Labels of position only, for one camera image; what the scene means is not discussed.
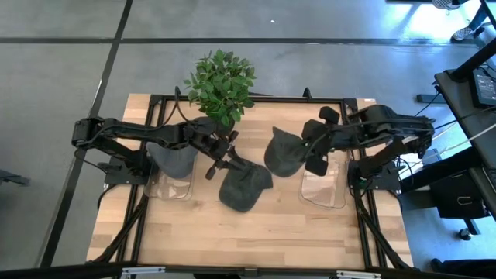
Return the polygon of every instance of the concrete floor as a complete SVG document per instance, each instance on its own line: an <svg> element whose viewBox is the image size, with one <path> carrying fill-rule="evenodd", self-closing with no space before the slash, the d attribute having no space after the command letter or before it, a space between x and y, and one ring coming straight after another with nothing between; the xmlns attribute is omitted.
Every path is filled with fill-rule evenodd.
<svg viewBox="0 0 496 279"><path fill-rule="evenodd" d="M0 37L113 37L124 5L123 0L4 0ZM476 10L477 1L447 13L384 0L135 0L124 37L446 40ZM197 58L218 48L255 65L255 92L300 96L310 87L314 96L376 98L404 114L423 107L414 97L433 93L435 73L457 67L477 51L467 45L366 43L121 45L99 115L120 118L129 93L171 93ZM36 264L73 159L74 121L88 114L109 50L108 44L0 44L0 168L32 179L27 188L0 187L0 270ZM444 105L425 113L439 123L453 118ZM459 128L450 133L436 141L437 147L464 140ZM107 160L98 152L87 159ZM102 183L103 174L83 166L54 264L84 262ZM451 233L462 228L456 220L441 220L432 211L408 212L408 238L422 240L411 245L415 265L425 268L432 257L496 257L481 245L494 236L496 225L482 222L484 236L460 244ZM430 237L418 236L425 232Z"/></svg>

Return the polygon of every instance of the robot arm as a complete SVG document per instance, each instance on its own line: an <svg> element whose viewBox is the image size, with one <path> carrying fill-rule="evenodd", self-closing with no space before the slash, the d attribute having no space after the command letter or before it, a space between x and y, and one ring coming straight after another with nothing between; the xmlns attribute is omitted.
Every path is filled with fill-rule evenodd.
<svg viewBox="0 0 496 279"><path fill-rule="evenodd" d="M329 151L357 150L392 142L372 157L358 160L360 176L368 178L380 173L385 164L395 157L417 153L422 158L430 147L434 129L432 119L425 116L396 114L385 105L372 105L348 115L349 124L339 125L339 114L329 107L319 113L325 123L309 120L305 123L302 139L308 144L305 169L325 175Z"/></svg>
<svg viewBox="0 0 496 279"><path fill-rule="evenodd" d="M168 149L182 149L193 146L195 149L215 161L208 171L208 179L213 177L215 168L236 168L224 161L226 154L234 153L232 141L238 132L233 131L229 138L214 134L213 123L200 123L198 120L175 125L163 125L150 128L135 123L122 122L117 119L99 117L77 121L74 126L72 145L83 150L98 149L121 160L127 170L134 176L145 177L150 172L150 162L146 153L130 150L116 142L115 138L131 139L158 143Z"/></svg>

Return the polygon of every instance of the wooden tabletop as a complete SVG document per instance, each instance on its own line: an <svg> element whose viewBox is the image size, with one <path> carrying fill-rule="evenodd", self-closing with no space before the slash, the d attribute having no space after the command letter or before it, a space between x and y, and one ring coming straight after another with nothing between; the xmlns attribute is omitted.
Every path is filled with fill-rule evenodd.
<svg viewBox="0 0 496 279"><path fill-rule="evenodd" d="M150 95L129 95L122 120L144 123L149 99ZM357 101L359 109L375 103L373 99ZM166 118L172 105L172 102L167 103ZM187 102L181 102L180 106L189 119L202 116L195 105L190 107ZM247 160L264 165L264 152L273 136L272 127L300 135L306 121L319 119L322 106L307 103L256 103L253 108L245 110L241 123L237 123L234 128L239 131L235 143L237 153ZM339 112L338 105L330 106ZM175 113L170 123L180 121L181 117ZM131 140L120 142L133 149L139 148L139 143ZM381 148L371 148L367 154L374 154ZM139 263L213 267L364 268L355 204L346 189L348 159L346 153L330 154L329 160L335 162L330 165L338 170L332 183L335 208L314 205L302 198L301 186L305 172L302 168L287 178L272 175L274 187L264 190L249 212L239 213L219 201L219 188L226 170L218 170L212 180L206 180L205 174L212 161L199 154L188 197L165 201L160 198L150 199ZM398 200L386 191L375 191L374 194L382 233L401 258L412 265ZM102 199L88 250L89 260L99 256L121 229L128 197L129 185L119 185ZM370 232L368 235L372 260L377 265L374 238ZM134 230L130 233L126 259L130 258L133 240Z"/></svg>

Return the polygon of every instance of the green leaves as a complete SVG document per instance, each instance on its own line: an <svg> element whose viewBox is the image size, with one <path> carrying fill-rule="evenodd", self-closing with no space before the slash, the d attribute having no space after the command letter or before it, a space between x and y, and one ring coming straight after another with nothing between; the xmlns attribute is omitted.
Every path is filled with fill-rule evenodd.
<svg viewBox="0 0 496 279"><path fill-rule="evenodd" d="M247 108L252 108L254 105L255 103L250 99L247 99L246 101L243 102L243 106Z"/></svg>
<svg viewBox="0 0 496 279"><path fill-rule="evenodd" d="M234 109L231 111L231 116L233 117L234 121L239 122L241 121L241 114L238 112L237 109Z"/></svg>
<svg viewBox="0 0 496 279"><path fill-rule="evenodd" d="M247 59L235 57L232 51L217 50L196 63L196 72L184 80L190 102L200 105L200 112L225 126L239 122L244 108L252 108L248 89L253 86L255 68Z"/></svg>
<svg viewBox="0 0 496 279"><path fill-rule="evenodd" d="M193 102L196 98L198 97L198 92L196 92L195 90L191 90L189 93L188 93L188 100L190 102Z"/></svg>
<svg viewBox="0 0 496 279"><path fill-rule="evenodd" d="M222 118L221 118L221 122L224 126L229 126L229 124L231 123L229 121L229 117L227 117L227 115L223 115Z"/></svg>
<svg viewBox="0 0 496 279"><path fill-rule="evenodd" d="M231 81L226 81L222 85L222 89L224 89L225 91L228 91L230 88L231 88Z"/></svg>

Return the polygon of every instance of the chair wheel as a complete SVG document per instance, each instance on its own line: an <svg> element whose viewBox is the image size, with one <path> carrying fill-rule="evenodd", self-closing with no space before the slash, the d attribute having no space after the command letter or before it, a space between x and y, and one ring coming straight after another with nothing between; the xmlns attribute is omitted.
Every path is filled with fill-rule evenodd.
<svg viewBox="0 0 496 279"><path fill-rule="evenodd" d="M465 241L472 239L472 235L470 234L468 229L461 229L458 232L458 237L460 237L462 240L465 240Z"/></svg>

